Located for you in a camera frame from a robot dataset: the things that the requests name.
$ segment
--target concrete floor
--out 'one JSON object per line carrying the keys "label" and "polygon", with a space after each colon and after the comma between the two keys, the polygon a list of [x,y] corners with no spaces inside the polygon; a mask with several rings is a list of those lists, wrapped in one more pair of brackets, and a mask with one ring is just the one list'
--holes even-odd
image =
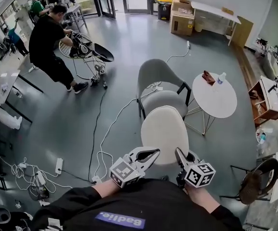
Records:
{"label": "concrete floor", "polygon": [[[257,59],[249,50],[245,49],[244,51],[254,71],[256,79],[259,80],[261,75],[265,76],[260,67],[260,59]],[[266,134],[266,142],[264,144],[257,145],[257,157],[263,157],[278,152],[278,120],[270,120],[262,125],[262,128],[272,129],[272,132]],[[274,228],[275,231],[278,231],[278,200],[274,203],[255,201],[250,205],[245,222]]]}
{"label": "concrete floor", "polygon": [[[170,33],[169,23],[159,21],[151,15],[125,15],[118,13],[117,19],[97,17],[86,20],[89,34],[94,42],[109,49],[115,56],[115,61],[107,64],[106,80],[108,89],[103,100],[102,113],[98,120],[95,133],[95,151],[93,154],[91,174],[97,168],[96,152],[109,125],[115,120],[120,109],[135,97],[137,76],[140,65],[151,58],[167,60],[171,55],[183,55],[186,48],[186,39]],[[217,119],[208,130],[205,137],[193,130],[188,130],[190,149],[206,162],[212,164],[217,173],[213,182],[208,186],[211,194],[235,195],[239,184],[244,177],[243,172],[232,172],[230,165],[253,168],[256,161],[255,127],[252,121],[252,111],[248,90],[239,67],[239,64],[227,45],[227,39],[221,35],[203,31],[193,33],[188,37],[191,52],[183,58],[172,58],[168,64],[178,76],[190,86],[194,78],[203,70],[215,73],[226,72],[227,80],[233,86],[238,105],[234,114],[226,119]],[[71,59],[63,57],[70,71],[75,75]],[[76,60],[80,75],[90,77],[91,73],[81,60]],[[23,67],[25,72],[29,64]],[[16,86],[22,91],[24,98],[18,99],[12,95],[8,101],[33,120],[30,124],[23,121],[19,131],[9,130],[0,124],[4,137],[13,143],[13,151],[0,146],[0,152],[6,154],[9,163],[23,162],[38,165],[42,170],[54,174],[57,158],[64,159],[63,169],[79,177],[88,177],[88,163],[91,156],[93,129],[96,116],[99,112],[100,99],[104,93],[102,86],[89,87],[80,95],[74,92],[67,93],[65,87],[54,83],[41,70],[33,71],[25,76],[39,86],[44,94],[27,85],[22,80]],[[163,83],[165,90],[177,90],[170,84]],[[5,107],[12,115],[14,111]],[[189,124],[201,125],[201,114],[187,117]],[[113,154],[115,160],[128,153],[137,146],[141,146],[140,128],[142,121],[138,116],[135,102],[129,105],[118,121],[112,127],[103,150]],[[109,167],[110,158],[104,157]],[[23,203],[22,211],[34,214],[40,207],[33,202],[27,191],[18,190],[14,176],[9,167],[5,166],[8,175],[6,184],[9,191],[0,191],[0,205],[15,209],[15,199]],[[147,177],[169,175],[173,182],[179,172],[177,164],[165,167],[152,166],[147,171]],[[104,174],[101,166],[99,175]],[[66,173],[57,178],[50,178],[64,186],[84,187],[88,183],[78,180]],[[27,187],[22,179],[18,184]],[[65,193],[68,188],[57,187],[51,194],[52,202]],[[222,204],[235,211],[242,219],[245,217],[246,206],[237,201],[225,201]]]}

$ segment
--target person in teal shirt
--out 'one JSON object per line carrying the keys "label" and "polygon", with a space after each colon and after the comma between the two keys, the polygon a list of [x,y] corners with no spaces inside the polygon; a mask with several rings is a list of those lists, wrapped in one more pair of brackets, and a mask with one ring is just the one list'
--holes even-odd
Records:
{"label": "person in teal shirt", "polygon": [[26,56],[29,52],[27,51],[27,49],[25,48],[25,45],[22,41],[22,39],[19,37],[19,35],[17,35],[15,33],[15,29],[17,28],[17,23],[18,23],[18,19],[16,19],[15,21],[15,25],[14,28],[10,29],[8,27],[6,27],[4,29],[4,33],[6,36],[9,37],[9,39],[11,40],[11,42],[16,46],[16,48],[18,49],[18,51],[23,55]]}

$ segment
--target hand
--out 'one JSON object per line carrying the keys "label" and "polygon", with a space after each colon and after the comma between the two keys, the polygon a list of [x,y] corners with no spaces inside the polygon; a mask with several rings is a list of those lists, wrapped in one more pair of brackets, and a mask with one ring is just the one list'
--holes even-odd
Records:
{"label": "hand", "polygon": [[73,32],[73,30],[71,30],[71,29],[68,29],[68,30],[64,29],[64,32],[65,32],[65,34],[71,34]]}

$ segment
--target black t-shirt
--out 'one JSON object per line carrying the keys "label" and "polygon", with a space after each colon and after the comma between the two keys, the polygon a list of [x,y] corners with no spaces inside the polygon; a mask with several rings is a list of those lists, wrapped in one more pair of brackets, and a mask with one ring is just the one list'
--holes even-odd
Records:
{"label": "black t-shirt", "polygon": [[39,62],[54,56],[56,41],[65,37],[63,28],[50,16],[41,17],[29,40],[29,57],[31,63]]}
{"label": "black t-shirt", "polygon": [[48,218],[59,219],[64,231],[243,230],[223,206],[209,214],[175,184],[152,179],[141,179],[105,198],[92,187],[73,188],[35,214],[31,231],[44,230]]}

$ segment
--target door frame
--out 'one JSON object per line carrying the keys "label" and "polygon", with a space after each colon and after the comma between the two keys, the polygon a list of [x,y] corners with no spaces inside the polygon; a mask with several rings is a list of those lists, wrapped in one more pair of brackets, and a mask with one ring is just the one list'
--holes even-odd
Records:
{"label": "door frame", "polygon": [[147,9],[140,10],[140,9],[128,9],[127,0],[123,0],[124,4],[124,13],[150,13],[150,0],[146,0]]}
{"label": "door frame", "polygon": [[98,0],[99,1],[99,7],[100,7],[100,10],[101,10],[101,14],[104,15],[104,16],[107,16],[107,17],[110,17],[112,19],[116,19],[116,14],[115,14],[115,7],[114,7],[114,2],[113,0],[106,0],[106,3],[108,5],[108,9],[109,9],[109,12],[104,12],[103,8],[102,8],[102,5],[101,5],[101,0]]}

